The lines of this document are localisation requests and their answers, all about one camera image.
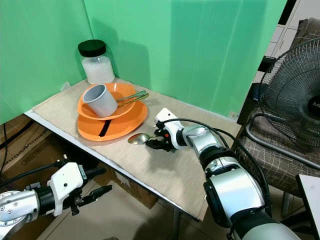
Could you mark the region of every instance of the glass jar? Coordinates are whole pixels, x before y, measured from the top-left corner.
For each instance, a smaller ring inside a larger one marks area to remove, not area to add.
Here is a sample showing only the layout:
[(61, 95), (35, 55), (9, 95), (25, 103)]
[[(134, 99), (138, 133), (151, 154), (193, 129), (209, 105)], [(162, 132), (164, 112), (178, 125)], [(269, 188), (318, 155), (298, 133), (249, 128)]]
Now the glass jar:
[(102, 40), (91, 39), (79, 43), (78, 50), (86, 77), (90, 84), (111, 83), (115, 79), (110, 58), (104, 54), (106, 44)]

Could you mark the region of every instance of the table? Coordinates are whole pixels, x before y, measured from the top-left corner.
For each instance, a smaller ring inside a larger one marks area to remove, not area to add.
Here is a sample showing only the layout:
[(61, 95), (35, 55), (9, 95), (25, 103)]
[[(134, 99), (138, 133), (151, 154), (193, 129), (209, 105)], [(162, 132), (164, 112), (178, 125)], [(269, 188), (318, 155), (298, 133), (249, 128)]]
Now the table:
[[(118, 78), (115, 82), (129, 84)], [(149, 93), (149, 97), (143, 100), (148, 108), (144, 123), (131, 134), (115, 140), (86, 140), (77, 130), (77, 105), (81, 94), (89, 86), (90, 84), (83, 80), (25, 114), (170, 203), (174, 207), (173, 231), (177, 230), (180, 213), (203, 220), (208, 208), (203, 188), (206, 179), (193, 150), (179, 150), (175, 153), (154, 150), (145, 145), (129, 144), (128, 137), (135, 133), (152, 134), (155, 130), (155, 117), (164, 107), (177, 117), (204, 122), (228, 131), (233, 136), (238, 134), (241, 126), (227, 117), (135, 85), (137, 92), (146, 90)], [(228, 137), (226, 140), (231, 146), (232, 140)]]
[(298, 174), (296, 180), (302, 193), (305, 210), (308, 213), (312, 233), (319, 240), (320, 233), (320, 177)]

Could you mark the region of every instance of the fan guard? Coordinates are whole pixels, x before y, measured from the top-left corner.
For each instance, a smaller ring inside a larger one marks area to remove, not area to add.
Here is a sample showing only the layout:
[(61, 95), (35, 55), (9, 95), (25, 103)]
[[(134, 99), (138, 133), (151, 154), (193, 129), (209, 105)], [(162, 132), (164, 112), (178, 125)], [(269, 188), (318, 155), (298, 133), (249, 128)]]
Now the fan guard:
[(264, 74), (259, 105), (287, 137), (320, 147), (320, 38), (281, 55)]

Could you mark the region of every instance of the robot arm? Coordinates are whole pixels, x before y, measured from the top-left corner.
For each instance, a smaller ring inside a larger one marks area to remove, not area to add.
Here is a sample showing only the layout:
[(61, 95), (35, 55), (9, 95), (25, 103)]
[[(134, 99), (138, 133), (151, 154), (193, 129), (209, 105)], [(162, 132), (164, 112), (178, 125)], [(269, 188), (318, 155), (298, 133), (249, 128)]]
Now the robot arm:
[(228, 240), (298, 240), (286, 226), (265, 212), (264, 194), (257, 181), (241, 166), (234, 153), (201, 125), (183, 127), (177, 117), (164, 108), (156, 116), (157, 132), (169, 133), (172, 146), (192, 148), (204, 170), (206, 200), (215, 222), (231, 228)]
[(58, 216), (67, 208), (71, 208), (73, 216), (78, 214), (78, 207), (96, 201), (112, 189), (111, 185), (102, 186), (88, 196), (81, 196), (82, 187), (93, 177), (105, 172), (105, 168), (84, 171), (81, 165), (68, 162), (51, 176), (45, 187), (0, 194), (0, 240), (9, 238), (38, 216), (50, 213)]

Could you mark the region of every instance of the power cord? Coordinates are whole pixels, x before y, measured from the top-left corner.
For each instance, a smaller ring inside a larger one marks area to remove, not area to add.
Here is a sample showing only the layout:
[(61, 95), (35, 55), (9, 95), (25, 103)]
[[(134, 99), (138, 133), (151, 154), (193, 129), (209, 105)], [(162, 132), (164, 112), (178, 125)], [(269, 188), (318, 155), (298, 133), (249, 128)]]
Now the power cord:
[(6, 123), (3, 124), (3, 133), (4, 133), (4, 145), (5, 145), (5, 153), (4, 153), (4, 159), (3, 163), (0, 169), (0, 181), (1, 181), (1, 174), (2, 171), (4, 170), (6, 161), (7, 161), (7, 154), (8, 154), (8, 140), (7, 140), (7, 131), (6, 131)]
[(2, 188), (3, 186), (8, 185), (8, 184), (18, 180), (18, 179), (24, 178), (25, 176), (28, 176), (30, 174), (34, 174), (34, 173), (40, 172), (42, 170), (45, 170), (45, 169), (48, 169), (48, 168), (51, 168), (51, 167), (56, 167), (56, 166), (57, 166), (57, 162), (54, 162), (54, 163), (51, 163), (51, 164), (48, 164), (48, 165), (44, 165), (44, 166), (32, 169), (30, 171), (26, 171), (24, 173), (19, 174), (18, 176), (10, 178), (9, 180), (1, 183), (0, 184), (0, 188)]
[[(17, 133), (13, 134), (11, 137), (9, 137), (6, 142), (9, 145), (13, 140), (15, 140), (17, 137), (19, 137), (22, 133), (24, 133), (26, 130), (28, 130), (35, 121), (30, 120), (23, 128), (21, 128)], [(6, 146), (5, 142), (2, 142), (0, 144), (0, 150), (3, 149)]]
[(256, 209), (253, 209), (251, 211), (249, 211), (246, 215), (238, 218), (237, 220), (234, 221), (234, 223), (232, 224), (232, 226), (230, 227), (230, 232), (226, 234), (226, 239), (227, 240), (234, 240), (234, 238), (232, 237), (232, 234), (234, 233), (235, 231), (235, 226), (237, 225), (237, 223), (255, 215), (256, 213), (260, 212), (261, 210), (267, 208), (266, 205), (263, 205), (263, 206), (260, 206), (260, 207), (257, 207)]
[(257, 163), (257, 161), (255, 160), (255, 158), (248, 152), (248, 150), (241, 144), (241, 142), (234, 137), (232, 134), (230, 134), (227, 131), (218, 129), (218, 128), (214, 128), (211, 127), (203, 122), (197, 121), (197, 120), (193, 120), (193, 119), (188, 119), (188, 118), (174, 118), (174, 119), (168, 119), (165, 121), (159, 121), (157, 122), (157, 124), (160, 125), (160, 127), (164, 127), (166, 123), (169, 122), (176, 122), (176, 121), (183, 121), (183, 122), (190, 122), (190, 123), (194, 123), (194, 124), (199, 124), (202, 125), (206, 128), (208, 128), (209, 130), (211, 130), (212, 132), (214, 132), (215, 134), (217, 134), (219, 136), (219, 138), (221, 138), (223, 144), (226, 146), (226, 148), (229, 148), (226, 140), (221, 136), (220, 133), (227, 135), (229, 138), (231, 138), (240, 148), (241, 150), (248, 156), (248, 158), (250, 159), (250, 161), (252, 162), (252, 164), (254, 165), (254, 167), (256, 168), (256, 170), (258, 171), (258, 174), (260, 175), (260, 183), (262, 185), (262, 189), (263, 189), (263, 198), (264, 198), (264, 203), (266, 206), (266, 212), (267, 214), (271, 217), (271, 198), (270, 198), (270, 191), (269, 191), (269, 186), (268, 186), (268, 182), (267, 182), (267, 178), (264, 174), (264, 172), (262, 171), (261, 167), (259, 166), (259, 164)]

